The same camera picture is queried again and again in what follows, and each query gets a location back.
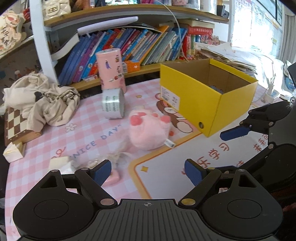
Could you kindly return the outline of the clear tape roll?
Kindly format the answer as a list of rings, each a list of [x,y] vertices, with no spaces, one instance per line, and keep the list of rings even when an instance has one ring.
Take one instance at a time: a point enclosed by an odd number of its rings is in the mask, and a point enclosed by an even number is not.
[[[125,116],[125,96],[121,88],[102,92],[102,109],[107,119],[121,119]]]

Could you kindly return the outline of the clear plastic crumpled wrapper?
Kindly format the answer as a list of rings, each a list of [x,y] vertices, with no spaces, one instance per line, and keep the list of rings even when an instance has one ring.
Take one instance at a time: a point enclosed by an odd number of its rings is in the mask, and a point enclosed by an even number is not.
[[[90,161],[79,161],[77,168],[89,168],[92,169],[102,163],[105,160],[111,162],[111,168],[117,169],[122,165],[126,164],[131,159],[132,154],[129,152],[131,145],[123,143],[118,146],[116,150],[107,154],[98,154],[96,158]]]

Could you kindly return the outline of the pink cartoon desk mat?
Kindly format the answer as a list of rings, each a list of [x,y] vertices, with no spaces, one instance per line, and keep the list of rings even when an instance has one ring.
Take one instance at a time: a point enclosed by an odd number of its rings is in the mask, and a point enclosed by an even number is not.
[[[128,118],[108,120],[102,114],[101,95],[81,100],[70,122],[46,126],[43,134],[29,142],[25,156],[10,164],[6,182],[5,224],[8,240],[19,233],[12,212],[15,205],[49,170],[52,158],[69,156],[78,162],[98,160],[119,150],[126,136]],[[203,167],[241,166],[267,145],[267,136],[250,132],[224,142],[216,133],[205,137],[194,128],[185,132],[173,128],[173,149],[162,146],[153,151],[130,148],[118,161],[120,178],[104,189],[115,199],[173,198],[179,200],[193,185],[184,172],[190,158]]]

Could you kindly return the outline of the white quilted mini handbag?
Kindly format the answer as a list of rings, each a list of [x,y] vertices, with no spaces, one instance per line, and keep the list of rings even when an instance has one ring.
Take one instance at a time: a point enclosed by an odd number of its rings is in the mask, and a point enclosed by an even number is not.
[[[45,21],[71,13],[69,0],[42,1],[42,13]]]

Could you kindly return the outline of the stack of papers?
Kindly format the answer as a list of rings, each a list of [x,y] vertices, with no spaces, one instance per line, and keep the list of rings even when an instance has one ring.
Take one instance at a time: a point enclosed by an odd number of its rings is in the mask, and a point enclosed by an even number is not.
[[[195,50],[196,55],[200,58],[211,58],[220,61],[248,75],[257,73],[255,64],[244,58],[241,51],[233,50],[228,42],[220,45],[195,43]]]

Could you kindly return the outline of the white eraser block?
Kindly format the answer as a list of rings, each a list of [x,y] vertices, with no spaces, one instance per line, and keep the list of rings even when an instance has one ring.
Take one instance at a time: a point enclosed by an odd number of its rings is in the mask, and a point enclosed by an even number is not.
[[[25,156],[26,144],[22,142],[18,144],[9,143],[6,149],[3,152],[4,158],[8,163],[12,163],[19,159],[22,159]]]

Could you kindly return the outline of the pink plush toy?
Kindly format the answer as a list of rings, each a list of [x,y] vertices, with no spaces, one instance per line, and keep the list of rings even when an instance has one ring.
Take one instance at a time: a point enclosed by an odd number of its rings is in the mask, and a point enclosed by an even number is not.
[[[171,132],[171,117],[150,109],[133,109],[129,116],[128,137],[133,146],[149,151],[163,146]]]

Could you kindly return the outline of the pink cylindrical canister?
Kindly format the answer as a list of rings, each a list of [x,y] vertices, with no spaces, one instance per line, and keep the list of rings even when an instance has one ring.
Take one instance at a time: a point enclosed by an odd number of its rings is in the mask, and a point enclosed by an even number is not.
[[[120,49],[101,50],[95,55],[102,90],[121,88],[126,93]]]

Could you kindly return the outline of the white shelf lamp bar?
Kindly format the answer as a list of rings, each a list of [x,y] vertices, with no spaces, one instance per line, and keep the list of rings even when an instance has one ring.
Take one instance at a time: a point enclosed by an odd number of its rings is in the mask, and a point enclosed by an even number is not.
[[[77,29],[78,35],[82,36],[91,32],[100,31],[104,29],[110,29],[113,27],[120,27],[121,25],[128,25],[138,21],[138,16],[130,16],[126,18],[119,18],[113,20],[107,20],[99,23],[94,23],[88,26],[84,26]]]

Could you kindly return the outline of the red dictionary books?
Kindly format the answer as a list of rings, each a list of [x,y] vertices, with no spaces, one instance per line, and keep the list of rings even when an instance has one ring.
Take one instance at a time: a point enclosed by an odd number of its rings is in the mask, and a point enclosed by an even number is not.
[[[196,43],[209,43],[213,40],[213,29],[205,27],[192,27],[187,24],[181,24],[181,27],[186,29],[186,34],[183,39],[182,50],[185,57],[181,59],[195,59]]]

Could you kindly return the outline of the wooden chessboard box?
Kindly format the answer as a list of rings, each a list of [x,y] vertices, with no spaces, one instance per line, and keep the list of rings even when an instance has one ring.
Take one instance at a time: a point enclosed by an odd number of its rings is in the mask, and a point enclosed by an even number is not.
[[[20,111],[7,108],[4,114],[4,143],[28,143],[42,135],[41,132],[34,132],[27,129],[27,119],[23,118]]]

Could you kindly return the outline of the yellow cardboard box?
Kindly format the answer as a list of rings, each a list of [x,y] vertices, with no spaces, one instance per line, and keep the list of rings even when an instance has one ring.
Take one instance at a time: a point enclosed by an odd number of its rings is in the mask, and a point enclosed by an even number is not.
[[[257,84],[255,78],[213,59],[160,66],[161,100],[207,137],[248,111]]]

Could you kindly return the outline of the blue grey toy car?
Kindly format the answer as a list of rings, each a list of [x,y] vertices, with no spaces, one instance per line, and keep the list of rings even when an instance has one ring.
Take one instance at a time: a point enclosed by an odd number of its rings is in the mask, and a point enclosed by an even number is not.
[[[214,86],[214,85],[211,85],[210,87],[211,87],[213,90],[219,92],[220,94],[223,94],[223,93],[224,93],[222,89],[219,89],[219,88],[217,88],[217,87]]]

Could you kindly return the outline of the orange small box on shelf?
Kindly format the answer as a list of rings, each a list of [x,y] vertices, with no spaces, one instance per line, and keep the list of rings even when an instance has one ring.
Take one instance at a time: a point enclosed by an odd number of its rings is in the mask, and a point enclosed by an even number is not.
[[[140,63],[138,61],[123,61],[122,62],[122,67],[123,67],[123,73],[133,73],[140,71]]]

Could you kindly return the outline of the wooden bookshelf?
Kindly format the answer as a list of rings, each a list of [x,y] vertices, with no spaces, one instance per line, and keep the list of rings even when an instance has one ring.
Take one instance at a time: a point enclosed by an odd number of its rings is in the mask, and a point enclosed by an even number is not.
[[[51,83],[85,90],[100,85],[96,54],[110,54],[116,79],[158,72],[176,61],[186,28],[184,19],[229,22],[224,16],[161,3],[100,6],[44,19],[59,1],[30,1],[31,25],[43,74]]]

